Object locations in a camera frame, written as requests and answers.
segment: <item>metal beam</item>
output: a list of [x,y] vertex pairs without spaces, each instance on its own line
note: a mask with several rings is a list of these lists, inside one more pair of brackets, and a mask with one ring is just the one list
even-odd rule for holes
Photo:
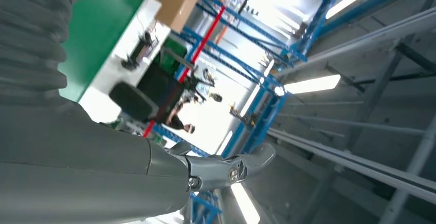
[[[428,17],[430,14],[431,17],[434,17],[436,15],[436,7],[430,8],[433,4],[434,0],[422,0],[421,5],[417,7],[417,10],[414,14],[415,16],[411,16],[408,18],[409,23],[410,21],[416,21],[418,18]],[[433,18],[433,21],[427,21],[428,24],[426,24],[426,27],[429,25],[436,25],[436,17]],[[406,28],[404,26],[401,26],[401,35],[407,35],[403,39],[398,40],[396,42],[396,45],[399,45],[400,43],[409,44],[413,41],[413,38],[415,36],[415,33],[418,32],[417,30],[421,29],[421,27],[417,24],[414,26],[411,26],[412,28]],[[364,40],[357,40],[352,41],[349,43],[348,50],[350,50],[350,45],[354,45],[354,48],[361,47],[362,44],[368,45],[368,39],[371,39],[374,41],[377,41],[377,39],[385,38],[385,35],[376,33],[376,36],[374,35],[365,38]],[[338,52],[344,52],[344,49],[339,49],[336,51],[336,55]],[[388,63],[386,66],[380,71],[379,76],[376,78],[376,81],[374,85],[372,85],[368,91],[365,93],[364,97],[364,103],[362,106],[359,107],[358,112],[356,113],[356,116],[354,120],[356,122],[367,122],[369,119],[369,116],[371,112],[376,107],[378,101],[380,100],[380,97],[382,96],[382,93],[386,86],[389,83],[389,79],[391,78],[392,74],[394,73],[396,67],[398,66],[400,60],[402,59],[403,55],[395,50],[393,50],[390,54],[390,59],[388,60]],[[361,127],[351,127],[347,132],[347,138],[345,140],[345,143],[340,146],[339,149],[341,150],[349,150],[353,149],[354,145],[357,142],[357,139],[359,138],[360,134],[362,132]],[[336,172],[336,165],[331,163],[328,166],[328,172],[326,173],[325,177],[318,183],[318,186],[314,190],[314,193],[312,194],[311,198],[309,199],[308,204],[305,207],[304,212],[301,213],[301,216],[298,217],[297,223],[298,224],[310,224],[315,217],[316,211],[321,206],[324,198],[326,197],[329,188],[333,184],[334,180],[336,179],[337,172]]]
[[344,74],[340,73],[338,70],[336,70],[335,68],[329,66],[328,64],[325,66],[325,69],[333,74],[338,74],[341,76],[341,81],[343,81],[345,84],[347,85],[351,85],[354,88],[356,88],[360,93],[365,93],[365,88],[363,88],[362,86],[354,83],[354,81],[352,79],[350,79],[348,76],[345,76]]
[[436,74],[436,64],[429,59],[425,58],[422,54],[418,53],[413,48],[407,46],[404,43],[399,44],[396,48],[407,58],[420,65],[423,69]]
[[268,134],[312,152],[322,158],[333,161],[343,167],[374,178],[397,189],[404,190],[425,201],[436,203],[436,182],[434,181],[405,173],[392,167],[355,156],[349,152],[340,151],[321,143],[303,139],[276,129],[270,129]]
[[314,63],[327,61],[328,59],[337,57],[346,52],[356,50],[362,47],[377,45],[386,40],[401,38],[405,35],[426,31],[429,28],[436,26],[436,7],[420,12],[416,15],[410,16],[395,24],[386,26],[382,29],[376,30],[372,33],[361,36],[357,39],[351,40],[347,43],[333,47],[324,52],[310,56],[307,62],[298,62],[293,68],[287,68],[275,74],[276,77],[284,76],[304,69]]
[[[434,149],[436,137],[436,115],[428,126],[418,148],[413,154],[412,160],[407,167],[406,172],[414,175],[419,175],[425,166],[428,158]],[[379,224],[393,224],[401,213],[409,194],[402,190],[396,190],[392,196],[389,205],[385,209],[385,213],[380,219]]]
[[[298,169],[303,170],[314,179],[320,180],[325,174],[325,169],[322,166],[303,158],[301,155],[296,154],[295,152],[292,152],[281,145],[274,143],[270,144],[276,149],[277,156],[285,159]],[[370,186],[366,188],[345,178],[337,178],[332,185],[332,189],[339,195],[347,198],[377,217],[381,217],[383,215],[383,212],[389,203],[387,200],[371,192]],[[397,224],[411,223],[430,224],[430,221],[427,221],[410,211],[404,210],[401,213],[401,218],[398,220]]]
[[356,126],[356,127],[369,128],[369,129],[387,130],[390,132],[410,134],[410,135],[423,135],[425,132],[424,130],[409,128],[409,127],[398,127],[398,126],[391,126],[391,125],[371,124],[371,123],[365,123],[365,122],[354,122],[354,121],[349,121],[349,120],[336,120],[336,119],[328,119],[328,118],[304,116],[304,115],[278,114],[278,116],[286,116],[286,117],[292,117],[292,118],[297,118],[297,119],[302,119],[302,120],[312,120],[312,121],[320,121],[320,122],[327,122],[327,123],[336,123],[336,124]]

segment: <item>person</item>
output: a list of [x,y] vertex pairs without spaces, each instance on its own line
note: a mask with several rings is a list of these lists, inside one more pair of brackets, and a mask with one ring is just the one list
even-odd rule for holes
[[153,117],[153,118],[149,118],[149,119],[145,119],[142,122],[143,123],[148,123],[151,120],[154,120],[157,123],[163,123],[166,126],[173,128],[175,130],[184,130],[187,133],[194,133],[195,131],[195,126],[193,124],[183,124],[183,122],[180,120],[178,113],[180,112],[180,110],[182,109],[183,105],[185,103],[188,103],[189,99],[183,99],[181,102],[179,102],[169,113],[166,113],[165,115],[163,115],[163,117],[167,117],[165,119],[164,122],[159,121],[158,118]]

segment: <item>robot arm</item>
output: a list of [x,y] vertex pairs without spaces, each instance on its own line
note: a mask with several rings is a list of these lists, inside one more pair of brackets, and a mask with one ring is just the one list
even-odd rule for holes
[[[191,188],[229,185],[230,169],[250,165],[247,155],[175,157],[147,139],[93,122],[59,95],[66,86],[58,71],[66,58],[61,43],[78,0],[0,1],[7,1],[0,2],[1,223],[144,219],[182,208]],[[232,180],[213,183],[199,160],[219,164],[220,177],[230,170]],[[246,174],[236,175],[243,180]],[[191,185],[192,178],[199,184]]]

